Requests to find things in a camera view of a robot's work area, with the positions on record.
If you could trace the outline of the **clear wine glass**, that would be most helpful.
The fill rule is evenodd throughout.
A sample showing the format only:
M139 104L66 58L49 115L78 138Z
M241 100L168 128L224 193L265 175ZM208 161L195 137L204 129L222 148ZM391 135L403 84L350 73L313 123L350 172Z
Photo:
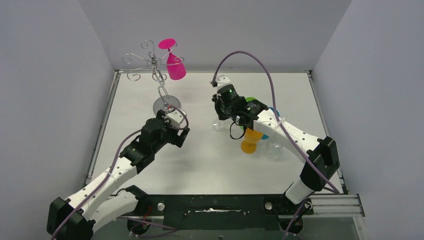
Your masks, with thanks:
M279 142L268 141L265 145L265 155L268 158L275 158L280 154L282 148L283 146Z
M223 132L227 129L227 123L224 120L216 118L212 122L212 129L216 132Z

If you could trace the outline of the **green wine glass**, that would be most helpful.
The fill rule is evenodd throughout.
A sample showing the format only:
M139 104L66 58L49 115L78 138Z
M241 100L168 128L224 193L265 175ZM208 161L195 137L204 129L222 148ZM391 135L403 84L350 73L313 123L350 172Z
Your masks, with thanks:
M251 102L253 100L256 100L256 98L255 97L246 97L245 100L248 103L248 102Z

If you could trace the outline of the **orange wine glass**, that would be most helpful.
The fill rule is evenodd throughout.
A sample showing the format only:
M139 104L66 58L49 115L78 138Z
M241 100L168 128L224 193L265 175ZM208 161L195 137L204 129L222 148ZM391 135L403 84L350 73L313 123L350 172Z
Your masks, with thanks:
M263 135L262 132L247 128L240 145L241 150L246 154L253 154L257 150L257 143L262 139Z

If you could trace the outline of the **pink wine glass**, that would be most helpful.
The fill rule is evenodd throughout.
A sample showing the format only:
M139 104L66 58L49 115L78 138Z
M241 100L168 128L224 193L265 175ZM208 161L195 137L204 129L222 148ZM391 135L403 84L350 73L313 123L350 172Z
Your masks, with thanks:
M183 79L186 76L187 71L183 63L184 59L173 53L177 47L176 40L173 38L166 38L158 44L158 47L162 50L168 51L166 55L166 69L169 77L174 81Z

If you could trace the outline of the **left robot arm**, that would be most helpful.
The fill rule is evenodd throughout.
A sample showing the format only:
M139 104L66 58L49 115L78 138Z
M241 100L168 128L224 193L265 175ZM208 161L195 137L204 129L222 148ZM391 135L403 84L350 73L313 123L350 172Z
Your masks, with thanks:
M111 165L78 192L49 206L46 230L53 240L90 240L94 233L120 216L135 210L147 194L137 186L124 193L118 188L155 159L165 145L181 147L190 131L187 115L174 107L129 134L119 145Z

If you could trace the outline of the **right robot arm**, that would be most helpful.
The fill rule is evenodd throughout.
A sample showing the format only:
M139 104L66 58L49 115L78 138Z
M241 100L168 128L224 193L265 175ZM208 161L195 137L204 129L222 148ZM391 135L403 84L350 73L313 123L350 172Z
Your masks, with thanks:
M273 138L304 164L297 179L282 194L284 203L298 205L326 186L334 193L340 193L330 182L340 167L334 139L329 136L319 138L298 129L262 102L247 101L238 95L231 83L213 83L212 86L216 88L212 101L219 120L230 119L245 132L256 131Z

